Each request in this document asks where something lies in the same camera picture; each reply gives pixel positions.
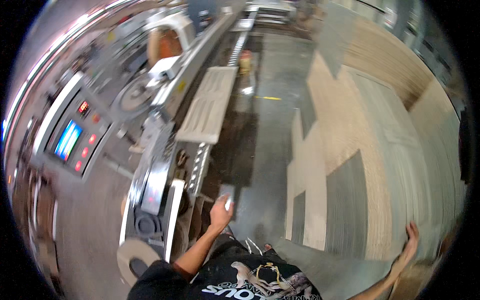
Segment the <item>man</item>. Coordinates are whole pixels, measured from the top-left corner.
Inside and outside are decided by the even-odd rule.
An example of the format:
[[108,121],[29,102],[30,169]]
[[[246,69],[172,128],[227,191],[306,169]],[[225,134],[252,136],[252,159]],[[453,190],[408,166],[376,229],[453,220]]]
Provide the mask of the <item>man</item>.
[[[227,199],[228,195],[223,195],[215,202],[206,233],[174,263],[154,262],[132,287],[128,299],[321,299],[300,269],[282,260],[270,245],[265,245],[264,252],[252,254],[249,243],[247,250],[233,237],[228,227],[233,203],[226,210]],[[408,242],[388,275],[351,299],[373,300],[393,285],[417,250],[419,232],[414,222],[407,225],[407,233]],[[215,241],[219,245],[204,264]]]

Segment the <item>right hand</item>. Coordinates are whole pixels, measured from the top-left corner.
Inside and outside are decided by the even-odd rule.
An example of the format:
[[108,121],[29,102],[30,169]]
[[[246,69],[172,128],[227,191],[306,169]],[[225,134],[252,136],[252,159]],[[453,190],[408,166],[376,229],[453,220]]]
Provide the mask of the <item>right hand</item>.
[[415,256],[417,252],[418,244],[419,244],[419,230],[415,222],[410,221],[409,224],[406,226],[407,234],[408,234],[408,241],[403,249],[402,253],[397,257],[397,259],[393,262],[392,267],[390,269],[390,274],[392,278],[397,278],[400,276],[400,273],[405,269],[408,265],[410,260]]
[[225,203],[227,203],[229,197],[230,194],[221,195],[210,210],[210,227],[217,234],[227,227],[233,216],[233,202],[230,203],[228,211],[225,209]]

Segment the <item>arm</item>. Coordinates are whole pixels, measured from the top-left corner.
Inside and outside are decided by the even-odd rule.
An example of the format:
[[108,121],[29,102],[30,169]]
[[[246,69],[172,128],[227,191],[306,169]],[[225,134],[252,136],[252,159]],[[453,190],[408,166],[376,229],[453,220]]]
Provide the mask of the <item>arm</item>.
[[228,211],[225,209],[228,197],[228,194],[222,195],[215,201],[210,211],[211,224],[206,233],[172,265],[188,281],[198,272],[213,242],[233,216],[233,203],[230,204]]
[[410,221],[410,224],[408,224],[406,227],[408,242],[402,253],[393,262],[390,272],[387,274],[387,276],[360,294],[353,296],[349,300],[374,300],[395,283],[397,278],[400,276],[400,273],[415,255],[419,243],[420,235],[415,222]]

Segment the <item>black t-shirt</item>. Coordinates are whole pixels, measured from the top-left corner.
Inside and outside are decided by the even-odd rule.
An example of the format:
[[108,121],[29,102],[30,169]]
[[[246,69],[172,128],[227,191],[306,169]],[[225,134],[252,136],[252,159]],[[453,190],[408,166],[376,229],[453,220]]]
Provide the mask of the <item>black t-shirt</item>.
[[320,294],[296,266],[276,255],[226,253],[210,259],[192,283],[165,261],[154,262],[128,299],[316,300]]

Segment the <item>display screen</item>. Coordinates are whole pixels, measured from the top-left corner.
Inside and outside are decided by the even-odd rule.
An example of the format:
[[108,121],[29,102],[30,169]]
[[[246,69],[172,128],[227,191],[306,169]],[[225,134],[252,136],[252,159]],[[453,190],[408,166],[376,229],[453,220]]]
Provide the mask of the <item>display screen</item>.
[[87,114],[88,112],[88,103],[86,101],[82,102],[82,104],[80,105],[80,107],[78,108],[78,112],[84,116],[85,114]]
[[60,137],[57,148],[55,148],[55,154],[64,161],[67,161],[81,133],[82,128],[71,120]]

